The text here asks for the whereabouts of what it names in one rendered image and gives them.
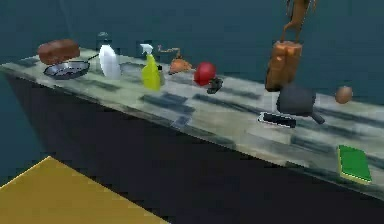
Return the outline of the black remote control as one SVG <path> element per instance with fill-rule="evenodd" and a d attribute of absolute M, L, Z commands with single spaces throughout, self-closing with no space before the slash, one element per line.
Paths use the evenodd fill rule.
<path fill-rule="evenodd" d="M 296 127 L 296 120 L 283 116 L 280 114 L 273 114 L 269 112 L 261 112 L 258 117 L 259 122 L 264 122 L 268 124 L 274 124 L 281 127 L 287 127 L 287 128 L 295 128 Z"/>

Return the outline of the grey frying pan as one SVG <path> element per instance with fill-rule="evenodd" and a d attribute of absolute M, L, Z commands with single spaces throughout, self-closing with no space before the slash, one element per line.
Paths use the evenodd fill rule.
<path fill-rule="evenodd" d="M 71 60 L 48 66 L 43 74 L 55 80 L 70 80 L 88 73 L 90 61 L 96 58 L 93 55 L 86 60 Z"/>

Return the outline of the orange old style grinder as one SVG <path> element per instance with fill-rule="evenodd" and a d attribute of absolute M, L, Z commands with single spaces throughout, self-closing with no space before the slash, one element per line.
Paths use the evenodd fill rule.
<path fill-rule="evenodd" d="M 186 61 L 183 56 L 181 55 L 181 49 L 174 47 L 174 48 L 168 48 L 163 49 L 161 45 L 158 46 L 158 51 L 161 53 L 170 53 L 175 52 L 175 57 L 171 60 L 170 67 L 168 74 L 173 75 L 179 72 L 185 72 L 192 69 L 192 65 Z"/>

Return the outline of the white bottle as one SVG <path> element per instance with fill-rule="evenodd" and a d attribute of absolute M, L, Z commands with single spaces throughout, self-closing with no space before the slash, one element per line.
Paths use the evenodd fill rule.
<path fill-rule="evenodd" d="M 110 45 L 100 47 L 99 63 L 103 74 L 107 78 L 118 79 L 121 76 L 121 67 L 117 54 Z"/>

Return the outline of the green sponge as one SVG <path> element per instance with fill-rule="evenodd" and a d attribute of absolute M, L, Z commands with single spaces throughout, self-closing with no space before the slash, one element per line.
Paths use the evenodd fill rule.
<path fill-rule="evenodd" d="M 339 145 L 337 155 L 341 177 L 363 185 L 371 183 L 372 176 L 364 151 L 346 145 Z"/>

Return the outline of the yellow spray bottle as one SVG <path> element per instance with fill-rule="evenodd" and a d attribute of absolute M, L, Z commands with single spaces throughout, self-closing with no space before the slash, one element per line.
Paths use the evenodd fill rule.
<path fill-rule="evenodd" d="M 143 85 L 151 90 L 159 91 L 161 79 L 155 57 L 153 56 L 153 46 L 150 44 L 141 44 L 143 54 L 146 55 L 146 65 L 142 69 Z"/>

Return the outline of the brown orange statue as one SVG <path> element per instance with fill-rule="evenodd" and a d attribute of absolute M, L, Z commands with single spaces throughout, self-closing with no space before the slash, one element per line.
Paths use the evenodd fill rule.
<path fill-rule="evenodd" d="M 278 92 L 295 79 L 303 51 L 299 37 L 309 7 L 315 11 L 317 0 L 286 0 L 290 21 L 284 25 L 280 39 L 272 46 L 264 84 L 268 92 Z"/>

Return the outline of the brown bread loaf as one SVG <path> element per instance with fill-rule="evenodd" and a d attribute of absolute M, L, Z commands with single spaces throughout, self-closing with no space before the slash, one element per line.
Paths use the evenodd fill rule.
<path fill-rule="evenodd" d="M 71 39 L 54 40 L 41 44 L 37 54 L 42 63 L 53 65 L 80 56 L 79 45 Z"/>

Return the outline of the dark counter with marble top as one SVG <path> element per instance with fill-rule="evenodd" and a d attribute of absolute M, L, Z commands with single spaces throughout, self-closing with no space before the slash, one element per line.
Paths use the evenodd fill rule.
<path fill-rule="evenodd" d="M 98 57 L 55 80 L 29 57 L 0 65 L 44 151 L 170 224 L 384 224 L 384 106 L 319 95 L 325 122 L 293 129 L 258 121 L 276 95 L 226 78 L 208 94 L 190 73 L 159 91 L 143 61 L 123 56 L 118 79 Z M 340 176 L 337 148 L 365 152 L 368 185 Z"/>

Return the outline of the dark grey pot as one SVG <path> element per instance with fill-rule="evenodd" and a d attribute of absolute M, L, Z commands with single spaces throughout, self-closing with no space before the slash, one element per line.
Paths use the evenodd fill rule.
<path fill-rule="evenodd" d="M 276 101 L 276 109 L 280 113 L 311 117 L 317 124 L 323 124 L 325 119 L 314 111 L 316 94 L 307 88 L 293 83 L 285 85 Z"/>

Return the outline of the small black object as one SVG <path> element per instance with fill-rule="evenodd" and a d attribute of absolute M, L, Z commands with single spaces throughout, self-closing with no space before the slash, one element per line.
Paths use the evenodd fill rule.
<path fill-rule="evenodd" d="M 215 94 L 217 91 L 219 91 L 222 88 L 223 80 L 220 78 L 213 78 L 210 80 L 209 84 L 210 87 L 207 89 L 208 94 Z"/>

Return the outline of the red apple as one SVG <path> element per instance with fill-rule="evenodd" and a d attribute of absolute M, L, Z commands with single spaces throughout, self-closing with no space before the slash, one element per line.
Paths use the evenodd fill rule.
<path fill-rule="evenodd" d="M 215 76 L 215 65 L 210 62 L 201 62 L 194 73 L 194 81 L 199 86 L 205 86 Z"/>

